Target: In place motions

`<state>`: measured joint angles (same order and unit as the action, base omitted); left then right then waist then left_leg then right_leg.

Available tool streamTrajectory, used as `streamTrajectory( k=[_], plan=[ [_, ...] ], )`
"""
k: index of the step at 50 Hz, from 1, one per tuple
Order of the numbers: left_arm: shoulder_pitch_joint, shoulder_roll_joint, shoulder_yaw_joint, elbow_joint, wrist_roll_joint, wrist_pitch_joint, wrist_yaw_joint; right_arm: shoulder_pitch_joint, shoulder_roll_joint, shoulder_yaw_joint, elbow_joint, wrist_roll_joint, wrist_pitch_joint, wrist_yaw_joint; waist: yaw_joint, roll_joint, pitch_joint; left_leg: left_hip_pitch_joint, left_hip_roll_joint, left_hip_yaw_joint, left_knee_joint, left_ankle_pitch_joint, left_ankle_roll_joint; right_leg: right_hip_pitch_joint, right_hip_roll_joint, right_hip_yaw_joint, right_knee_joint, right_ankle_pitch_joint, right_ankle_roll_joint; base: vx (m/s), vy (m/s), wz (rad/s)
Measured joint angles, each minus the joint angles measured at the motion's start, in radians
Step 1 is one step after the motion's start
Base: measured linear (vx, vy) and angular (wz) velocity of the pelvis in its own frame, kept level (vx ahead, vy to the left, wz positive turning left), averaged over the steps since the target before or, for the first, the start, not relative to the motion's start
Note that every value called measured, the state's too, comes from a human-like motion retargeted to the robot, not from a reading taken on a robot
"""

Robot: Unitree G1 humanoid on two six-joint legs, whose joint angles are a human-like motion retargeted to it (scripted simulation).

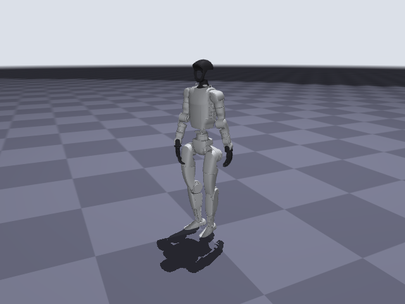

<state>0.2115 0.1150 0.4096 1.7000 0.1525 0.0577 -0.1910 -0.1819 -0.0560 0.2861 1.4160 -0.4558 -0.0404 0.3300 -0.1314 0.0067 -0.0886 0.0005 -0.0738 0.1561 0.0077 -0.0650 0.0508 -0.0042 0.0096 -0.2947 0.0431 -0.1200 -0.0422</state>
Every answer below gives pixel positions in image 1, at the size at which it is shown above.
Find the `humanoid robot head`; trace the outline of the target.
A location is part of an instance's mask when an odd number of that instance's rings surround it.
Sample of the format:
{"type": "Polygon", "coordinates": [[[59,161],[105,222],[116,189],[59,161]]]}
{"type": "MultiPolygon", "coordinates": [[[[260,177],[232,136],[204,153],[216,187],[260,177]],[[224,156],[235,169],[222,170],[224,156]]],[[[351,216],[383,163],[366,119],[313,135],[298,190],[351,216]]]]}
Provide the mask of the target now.
{"type": "Polygon", "coordinates": [[[194,78],[195,78],[196,82],[199,82],[199,86],[197,86],[197,88],[199,88],[199,89],[204,88],[203,85],[206,85],[206,84],[208,87],[211,87],[208,84],[208,80],[204,79],[204,76],[205,76],[207,70],[213,70],[212,63],[208,60],[198,60],[192,65],[192,67],[194,69],[194,78]],[[202,72],[202,76],[200,79],[197,78],[198,70],[202,72]]]}

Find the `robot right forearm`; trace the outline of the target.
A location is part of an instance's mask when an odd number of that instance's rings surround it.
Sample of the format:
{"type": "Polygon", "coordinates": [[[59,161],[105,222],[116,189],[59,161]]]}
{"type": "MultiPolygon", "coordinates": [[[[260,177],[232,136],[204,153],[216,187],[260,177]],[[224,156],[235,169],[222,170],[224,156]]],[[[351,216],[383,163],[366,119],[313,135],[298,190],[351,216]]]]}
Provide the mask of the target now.
{"type": "Polygon", "coordinates": [[[177,132],[175,135],[176,138],[174,139],[174,143],[175,143],[176,139],[180,140],[180,144],[182,143],[182,138],[184,137],[186,127],[187,127],[186,123],[181,122],[178,118],[178,128],[177,128],[177,132]]]}

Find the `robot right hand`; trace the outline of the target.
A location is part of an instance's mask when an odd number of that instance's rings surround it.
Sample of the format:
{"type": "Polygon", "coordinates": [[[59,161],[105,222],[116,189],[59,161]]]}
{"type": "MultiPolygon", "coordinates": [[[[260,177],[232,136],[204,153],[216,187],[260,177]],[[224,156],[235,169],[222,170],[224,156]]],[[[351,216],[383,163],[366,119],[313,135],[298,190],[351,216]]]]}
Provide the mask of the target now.
{"type": "Polygon", "coordinates": [[[178,157],[179,163],[181,163],[182,165],[184,165],[185,163],[181,161],[182,157],[180,156],[180,147],[181,147],[181,146],[182,146],[182,145],[180,144],[180,140],[179,140],[179,139],[176,139],[176,140],[175,140],[175,145],[174,145],[175,151],[176,151],[176,156],[178,157]]]}

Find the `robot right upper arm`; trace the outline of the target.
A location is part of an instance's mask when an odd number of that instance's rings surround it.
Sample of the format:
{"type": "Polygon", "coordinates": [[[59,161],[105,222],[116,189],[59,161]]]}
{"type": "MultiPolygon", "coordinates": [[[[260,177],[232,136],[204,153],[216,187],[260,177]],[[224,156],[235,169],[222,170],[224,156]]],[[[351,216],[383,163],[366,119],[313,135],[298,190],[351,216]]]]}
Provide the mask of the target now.
{"type": "Polygon", "coordinates": [[[189,116],[189,90],[190,90],[190,88],[186,88],[184,90],[183,112],[179,115],[179,120],[181,122],[185,122],[185,123],[190,121],[190,116],[189,116]]]}

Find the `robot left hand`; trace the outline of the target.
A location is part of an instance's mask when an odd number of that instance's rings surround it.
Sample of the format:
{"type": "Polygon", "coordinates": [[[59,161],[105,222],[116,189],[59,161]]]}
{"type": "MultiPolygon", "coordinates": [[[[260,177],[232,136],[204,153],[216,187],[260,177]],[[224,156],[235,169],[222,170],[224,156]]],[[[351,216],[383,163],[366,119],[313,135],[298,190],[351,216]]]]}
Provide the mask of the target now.
{"type": "Polygon", "coordinates": [[[225,160],[225,163],[223,164],[223,167],[227,167],[231,160],[232,160],[232,156],[233,156],[233,148],[230,150],[230,148],[228,146],[225,146],[225,152],[227,153],[226,157],[227,159],[225,160]]]}

